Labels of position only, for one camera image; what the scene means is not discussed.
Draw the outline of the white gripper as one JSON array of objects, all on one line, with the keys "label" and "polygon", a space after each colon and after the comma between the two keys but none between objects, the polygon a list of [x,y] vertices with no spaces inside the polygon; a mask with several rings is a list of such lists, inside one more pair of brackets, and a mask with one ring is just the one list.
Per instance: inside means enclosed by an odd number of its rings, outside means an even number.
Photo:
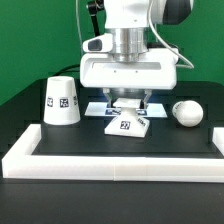
[{"label": "white gripper", "polygon": [[112,35],[104,34],[85,41],[83,50],[80,81],[85,87],[103,88],[109,106],[113,99],[109,88],[147,89],[142,100],[147,109],[152,90],[176,85],[177,56],[167,48],[149,49],[136,62],[118,62],[111,53]]}]

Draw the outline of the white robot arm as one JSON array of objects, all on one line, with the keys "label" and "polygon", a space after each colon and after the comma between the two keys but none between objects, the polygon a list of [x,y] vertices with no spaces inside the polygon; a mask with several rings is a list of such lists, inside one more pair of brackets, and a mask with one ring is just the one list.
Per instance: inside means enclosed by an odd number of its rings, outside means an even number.
[{"label": "white robot arm", "polygon": [[193,64],[161,37],[149,44],[147,32],[157,24],[180,24],[193,5],[194,0],[96,0],[95,8],[106,12],[105,33],[82,44],[82,85],[101,88],[116,107],[138,91],[146,104],[154,90],[174,88],[176,69]]}]

